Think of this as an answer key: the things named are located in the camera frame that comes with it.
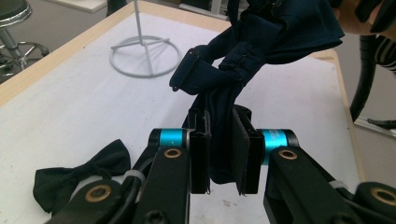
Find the bar stool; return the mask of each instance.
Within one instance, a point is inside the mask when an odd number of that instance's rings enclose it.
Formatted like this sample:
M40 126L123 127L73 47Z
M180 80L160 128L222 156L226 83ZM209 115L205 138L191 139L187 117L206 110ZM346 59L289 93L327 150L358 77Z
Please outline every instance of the bar stool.
M32 63L48 55L50 50L33 42L16 43L7 28L25 21L32 14L32 9L26 0L0 1L0 83L16 75ZM39 49L41 55L33 58L33 53Z

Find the metal stand base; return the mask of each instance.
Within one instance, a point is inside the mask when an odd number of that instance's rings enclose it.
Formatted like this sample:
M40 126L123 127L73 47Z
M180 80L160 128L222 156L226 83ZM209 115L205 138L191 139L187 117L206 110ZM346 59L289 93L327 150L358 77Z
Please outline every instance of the metal stand base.
M175 44L170 42L169 38L160 38L160 37L152 36L152 35L142 35L141 26L140 26L140 17L139 17L140 12L139 12L139 8L137 5L137 0L134 0L134 9L135 9L135 15L136 15L136 22L137 22L137 31L138 31L139 36L125 39L125 40L121 41L117 46L111 47L112 48L112 52L110 54L111 65L118 72L120 72L126 76L130 76L130 77L158 77L158 76L168 74L169 72L176 69L176 67L178 66L178 64L181 61L182 54L181 54L180 49ZM177 58L177 61L169 68L164 69L163 71L160 71L160 72L155 72L155 71L153 71L153 68L152 68L151 57L149 54L149 46L154 45L154 44L161 44L161 43L170 45L177 52L178 58ZM145 48L146 58L148 61L148 69L149 69L148 74L137 74L137 73L133 73L133 72L128 72L128 71L123 70L116 64L116 60L115 60L114 56L115 56L115 53L117 52L117 50L121 49L121 48L134 46L134 45L140 45Z

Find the tie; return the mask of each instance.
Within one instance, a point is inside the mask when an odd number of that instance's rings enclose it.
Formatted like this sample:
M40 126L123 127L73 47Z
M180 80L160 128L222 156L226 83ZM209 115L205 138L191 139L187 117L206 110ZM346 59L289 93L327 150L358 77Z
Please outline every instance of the tie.
M35 172L33 195L46 212L54 216L69 201L78 182L92 175L111 179L131 169L128 149L116 140L103 148L87 163L72 168L47 168Z

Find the dark navy cloth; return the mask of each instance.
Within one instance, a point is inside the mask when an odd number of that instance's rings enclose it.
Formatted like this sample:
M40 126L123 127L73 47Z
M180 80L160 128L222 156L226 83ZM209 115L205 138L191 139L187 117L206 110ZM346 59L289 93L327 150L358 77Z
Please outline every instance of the dark navy cloth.
M295 62L341 44L344 35L327 0L282 0L280 5L247 0L249 8L239 20L235 1L228 5L232 26L207 45L191 49L169 83L174 90L198 94L191 108L210 114L210 176L218 184L233 182L228 153L231 118L242 89L266 63ZM223 57L219 68L211 65Z

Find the white paper surface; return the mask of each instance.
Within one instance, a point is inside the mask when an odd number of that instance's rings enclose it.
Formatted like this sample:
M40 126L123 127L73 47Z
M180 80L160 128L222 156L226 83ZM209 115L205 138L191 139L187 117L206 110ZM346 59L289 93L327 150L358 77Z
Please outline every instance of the white paper surface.
M170 37L182 52L216 33L140 14L143 35ZM134 15L0 107L0 222L43 223L50 218L33 198L35 170L76 167L121 139L132 163L154 128L178 128L194 100L168 86L171 74L133 78L109 63L110 47L136 36ZM166 57L158 56L163 64ZM141 69L145 61L137 63ZM352 189L359 182L346 112L334 67L305 58L265 65L237 103L253 111L257 129L292 129L302 148ZM191 196L191 223L268 223L260 192L239 196L234 184L212 185Z

